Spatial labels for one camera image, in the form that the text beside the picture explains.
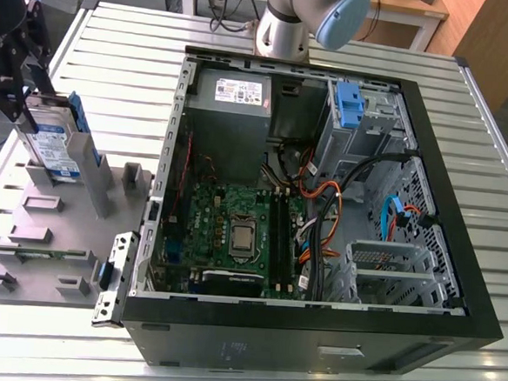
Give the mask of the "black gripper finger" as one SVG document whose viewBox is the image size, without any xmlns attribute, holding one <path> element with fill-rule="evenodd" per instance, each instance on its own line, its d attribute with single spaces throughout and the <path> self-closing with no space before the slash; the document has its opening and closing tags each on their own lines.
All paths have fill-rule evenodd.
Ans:
<svg viewBox="0 0 508 381">
<path fill-rule="evenodd" d="M 55 89 L 49 71 L 52 47 L 43 7 L 38 0 L 30 0 L 27 4 L 26 25 L 25 43 L 29 49 L 26 66 L 32 75 L 31 79 L 42 94 L 54 96 Z"/>
<path fill-rule="evenodd" d="M 27 106 L 23 66 L 27 59 L 43 71 L 45 48 L 28 37 L 0 36 L 0 121 L 10 121 L 25 134 L 38 132 Z"/>
</svg>

